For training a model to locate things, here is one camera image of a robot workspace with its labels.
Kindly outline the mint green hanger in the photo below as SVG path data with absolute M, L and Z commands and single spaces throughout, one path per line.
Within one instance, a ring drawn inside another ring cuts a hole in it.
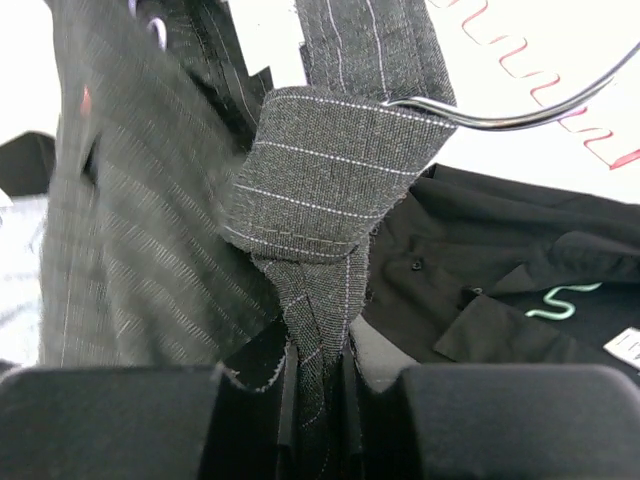
M 542 299 L 545 308 L 530 309 L 524 313 L 529 318 L 540 318 L 549 321 L 563 321 L 571 318 L 576 312 L 574 303 L 558 298 L 563 291 L 589 293 L 602 286 L 601 282 L 583 285 L 565 285 L 550 289 Z

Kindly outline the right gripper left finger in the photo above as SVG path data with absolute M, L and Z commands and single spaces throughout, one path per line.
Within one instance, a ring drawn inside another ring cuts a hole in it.
M 278 321 L 214 366 L 1 375 L 5 479 L 288 479 L 292 440 Z

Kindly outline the black plain shirt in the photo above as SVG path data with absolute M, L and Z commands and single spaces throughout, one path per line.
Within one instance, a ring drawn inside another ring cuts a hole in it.
M 575 314 L 529 318 L 552 288 Z M 602 364 L 639 375 L 639 209 L 435 166 L 374 232 L 364 319 L 421 363 Z

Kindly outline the pink hanger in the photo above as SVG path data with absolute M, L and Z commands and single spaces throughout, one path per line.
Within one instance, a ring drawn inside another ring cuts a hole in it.
M 639 42 L 636 1 L 430 1 L 457 104 L 483 117 L 570 98 Z M 639 171 L 639 60 L 551 124 L 606 171 Z

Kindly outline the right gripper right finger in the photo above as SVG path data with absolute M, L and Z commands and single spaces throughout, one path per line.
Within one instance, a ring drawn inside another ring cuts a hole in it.
M 356 479 L 635 479 L 639 389 L 596 365 L 422 365 L 363 320 L 344 351 Z

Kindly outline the black pinstripe shirt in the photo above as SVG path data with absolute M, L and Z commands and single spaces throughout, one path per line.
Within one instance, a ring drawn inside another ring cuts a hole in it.
M 452 135 L 421 1 L 301 1 L 308 84 L 241 71 L 215 1 L 52 1 L 62 108 L 39 362 L 211 365 L 281 320 L 301 474 L 337 470 L 334 377 L 369 235 Z

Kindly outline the grey shirt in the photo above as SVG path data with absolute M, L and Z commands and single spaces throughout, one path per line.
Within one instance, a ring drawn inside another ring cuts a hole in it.
M 1 358 L 38 361 L 40 260 L 48 199 L 20 197 L 1 208 Z

